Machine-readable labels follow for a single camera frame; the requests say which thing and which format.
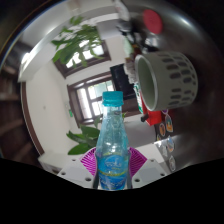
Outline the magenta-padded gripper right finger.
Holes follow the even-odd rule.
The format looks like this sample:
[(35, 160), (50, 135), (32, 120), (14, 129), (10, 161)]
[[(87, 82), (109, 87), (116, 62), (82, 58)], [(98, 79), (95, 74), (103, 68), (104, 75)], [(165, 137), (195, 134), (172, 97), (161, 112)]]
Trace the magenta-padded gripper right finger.
[(135, 148), (129, 151), (129, 189), (144, 187), (166, 176), (166, 171), (154, 158), (147, 159)]

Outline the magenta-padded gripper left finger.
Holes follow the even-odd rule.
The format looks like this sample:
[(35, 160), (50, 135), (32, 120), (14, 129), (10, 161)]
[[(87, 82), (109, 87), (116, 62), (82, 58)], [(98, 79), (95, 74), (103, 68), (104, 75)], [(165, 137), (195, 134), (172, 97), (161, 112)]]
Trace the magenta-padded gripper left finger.
[(72, 157), (58, 176), (84, 188), (92, 188), (97, 173), (95, 148), (79, 158)]

